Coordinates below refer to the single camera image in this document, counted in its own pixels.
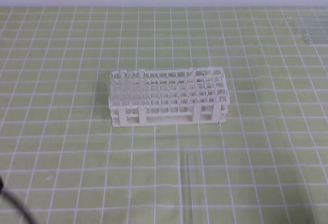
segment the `grid mat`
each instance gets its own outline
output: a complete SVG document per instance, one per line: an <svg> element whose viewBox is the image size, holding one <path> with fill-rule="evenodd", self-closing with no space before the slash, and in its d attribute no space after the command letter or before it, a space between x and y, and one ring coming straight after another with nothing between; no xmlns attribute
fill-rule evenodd
<svg viewBox="0 0 328 224"><path fill-rule="evenodd" d="M326 223L328 47L285 20L325 14L2 7L0 174L40 223L183 223L184 188L197 223ZM224 69L226 123L111 128L104 71L207 66ZM0 223L18 223L3 202Z"/></svg>

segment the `cutting mat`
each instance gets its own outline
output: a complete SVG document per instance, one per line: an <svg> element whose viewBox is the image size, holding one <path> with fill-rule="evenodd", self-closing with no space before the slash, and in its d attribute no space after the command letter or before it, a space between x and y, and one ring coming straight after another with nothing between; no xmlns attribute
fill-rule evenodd
<svg viewBox="0 0 328 224"><path fill-rule="evenodd" d="M0 174L40 223L326 223L326 8L0 8ZM104 73L225 70L221 125L111 128ZM18 223L1 202L1 223Z"/></svg>

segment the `white test tube rack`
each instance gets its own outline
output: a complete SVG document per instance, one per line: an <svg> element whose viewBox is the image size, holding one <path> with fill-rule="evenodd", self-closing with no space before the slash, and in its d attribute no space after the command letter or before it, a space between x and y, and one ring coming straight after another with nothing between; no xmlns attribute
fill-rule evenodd
<svg viewBox="0 0 328 224"><path fill-rule="evenodd" d="M114 127L222 123L230 104L217 67L119 70L106 84Z"/></svg>

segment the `white grid line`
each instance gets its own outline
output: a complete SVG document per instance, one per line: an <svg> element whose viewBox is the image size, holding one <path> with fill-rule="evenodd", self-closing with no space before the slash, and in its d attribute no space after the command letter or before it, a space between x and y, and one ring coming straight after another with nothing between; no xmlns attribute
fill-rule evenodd
<svg viewBox="0 0 328 224"><path fill-rule="evenodd" d="M251 14L251 18L254 22L254 19L253 19L253 15L252 15L252 12L250 11L250 14ZM250 64L249 64L249 61L248 61L248 58L246 57L246 61L247 61L247 66L249 68L249 73L250 73L250 76L252 76L252 73L251 73L251 69L250 69ZM252 80L252 85L255 89L255 85L254 85L254 81L253 81L253 78L251 77L251 80ZM259 103L259 98L258 98L258 95L257 93L255 92L255 96L256 96L256 102ZM270 148L270 154L271 154L271 157L272 157L272 161L273 161L273 164L275 166L275 173L277 175L277 179L278 179L278 183L279 183L279 188L280 188L280 193L281 193L281 197L282 197L282 201L283 201L283 205L284 205L284 209L286 211L286 216L287 216L287 219L288 219L288 223L291 224L291 218L290 218L290 215L289 215L289 212L288 212L288 209L287 209L287 205L286 205L286 200L285 200L285 196L284 196L284 193L283 193L283 189L282 189L282 186L281 186L281 180L280 180L280 177L279 177L279 173L278 173L278 168L277 168L277 164L276 164L276 160L275 160L275 157L274 157L274 154L273 154L273 149L272 149L272 146L271 146L271 141L270 141L270 138L269 138L269 135L268 135L268 131L267 131L267 127L265 125L265 122L264 122L264 117L263 117L263 113L260 110L260 115L262 117L262 124L263 124L263 127L264 127L264 131L265 131L265 135L266 135L266 139L268 141L268 145L269 145L269 148Z"/></svg>
<svg viewBox="0 0 328 224"><path fill-rule="evenodd" d="M79 64L79 71L77 72L76 79L78 79L78 77L80 75L80 69L81 69L81 65L82 65L82 59L83 59L83 55L84 55L85 48L86 48L87 38L88 38L88 29L89 29L89 25L90 25L90 21L91 21L91 15L92 15L92 8L91 8L91 11L89 12L89 21L88 21L88 26L87 26L86 35L85 35L85 41L84 41L84 45L83 45L83 49L82 49L82 55L81 55L81 60L80 60L80 64ZM76 93L76 89L77 89L77 82L75 84L74 93ZM92 104L94 104L95 97L96 96L94 95L93 96L93 100L92 100ZM72 109L73 109L73 106L70 109L70 115L68 116L68 122L67 122L67 127L66 127L67 130L68 130L69 122L70 122L71 115L72 115L72 112L71 112ZM88 125L88 134L90 134L90 129L91 129L91 120L89 121L89 125ZM83 169L85 168L85 163L86 163L86 155L87 155L88 142L89 142L89 136L87 135L87 141L86 141L86 145L85 145L85 149L84 149L84 154L83 154L83 165L82 165L82 171L81 171L81 175L80 175L79 188L82 187L82 180L83 180L83 175L84 175ZM76 223L77 208L78 208L78 205L79 205L80 193L81 193L81 190L78 190L77 200L76 200L76 206L75 206L76 209L75 209L75 212L74 212L74 222L73 223Z"/></svg>
<svg viewBox="0 0 328 224"><path fill-rule="evenodd" d="M66 40L66 45L68 44L68 39L69 39L69 36L70 36L70 34L71 34L71 29L72 29L72 25L73 25L74 17L75 17L75 14L73 14L73 20L72 20L72 23L71 23L71 27L70 27L70 29L69 29L69 31L68 31L68 37L67 37L67 40ZM58 72L58 75L57 75L57 80L59 80L60 70L62 69L63 64L64 64L64 57L61 59L61 62L60 62L60 67L59 67L59 72ZM52 96L51 96L50 108L49 108L49 111L48 111L48 114L47 114L48 119L47 119L46 122L45 122L45 126L44 126L44 132L43 132L43 134L44 134L45 131L46 131L47 122L48 122L48 120L49 120L50 111L51 111L51 108L52 108L52 104L53 104L54 98L55 98L55 93L53 93ZM62 144L62 146L61 146L61 151L64 151L65 143L66 143L66 137L63 136L63 144ZM59 156L59 162L58 162L58 166L57 166L57 169L56 169L56 175L55 175L54 186L53 186L52 194L51 194L50 209L52 208L52 205L53 205L53 200L54 200L54 196L55 196L55 188L56 188L57 181L58 181L58 175L59 175L59 171L60 171L60 166L61 166L61 164L62 164L62 156L63 156L63 154L61 153L60 156ZM49 223L49 220L50 220L50 212L49 212L48 215L47 215L47 223Z"/></svg>
<svg viewBox="0 0 328 224"><path fill-rule="evenodd" d="M235 84L234 84L234 82L232 82L232 86L233 86L233 90L236 90L235 89ZM239 108L239 103L238 103L238 98L237 98L237 94L236 94L236 101L237 101L237 109L238 109L238 113L239 113L239 117L241 117L241 113L240 113L240 108ZM244 139L246 140L246 136L245 136L245 130L244 130L244 126L243 126L243 123L242 123L242 119L240 119L240 124L241 124L241 129L242 129L242 131L243 131L243 136L244 136ZM249 164L250 165L252 165L252 161L251 161L251 157L250 157L250 152L249 152L249 149L248 149L248 145L247 145L247 143L245 144L245 146L246 146L246 151L247 151L247 157L248 157L248 162L249 162ZM257 191L257 187L256 187L256 181L255 181L255 177L254 177L254 171L253 171L253 167L251 167L251 175L252 175L252 180L253 180L253 182L254 182L254 189L255 189L255 195L256 195L256 201L257 201L257 203L260 205L260 199L259 199L259 196L258 196L258 191ZM261 207L259 207L258 208L258 211L259 211L259 214L260 214L260 219L261 219L261 223L262 224L264 224L264 222L263 222L263 214L262 214L262 209L261 209Z"/></svg>
<svg viewBox="0 0 328 224"><path fill-rule="evenodd" d="M270 17L269 17L269 15L268 15L268 12L267 12L267 11L266 11L266 16L267 16L268 19L270 19ZM277 92L276 92L275 89L274 89L274 93L275 93L275 97L276 97L276 99L278 100ZM279 106L279 109L280 109L280 113L283 113L283 112L282 112L281 105L280 105L279 102L278 102L278 106ZM283 117L282 119L283 119L283 122L284 122L284 126L287 128L287 123L286 123L286 121L285 121L285 118ZM291 138L290 138L290 135L289 135L288 130L287 130L287 136L288 136L288 139L289 139L289 141L290 141L290 143L291 143L291 147L293 148L294 155L295 155L295 158L296 158L296 160L297 160L297 164L299 164L299 159L298 159L298 157L297 157L297 153L296 153L296 151L295 151L295 148L294 148L294 145L293 145L292 140L291 140ZM303 182L305 183L306 181L305 181L305 177L304 177L303 171L300 170L300 172L301 172L302 180L303 180ZM313 215L315 216L315 211L314 211L314 208L313 208L312 198L311 198L311 195L310 195L309 189L308 189L308 187L307 187L306 184L305 184L305 189L306 189L306 193L307 193L307 195L308 195L308 197L309 197L309 200L310 200L310 203L311 203L312 213L313 213Z"/></svg>

